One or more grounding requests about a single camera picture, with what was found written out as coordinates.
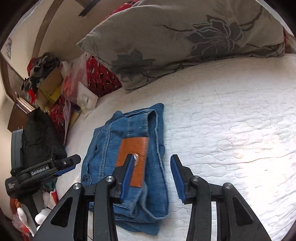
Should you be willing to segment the white gloved hand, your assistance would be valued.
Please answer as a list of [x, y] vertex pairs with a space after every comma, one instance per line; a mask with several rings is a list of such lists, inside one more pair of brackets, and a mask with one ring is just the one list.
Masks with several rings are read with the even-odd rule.
[[32, 236], [36, 234], [58, 201], [56, 189], [50, 192], [39, 190], [19, 200], [21, 206], [17, 208], [18, 217]]

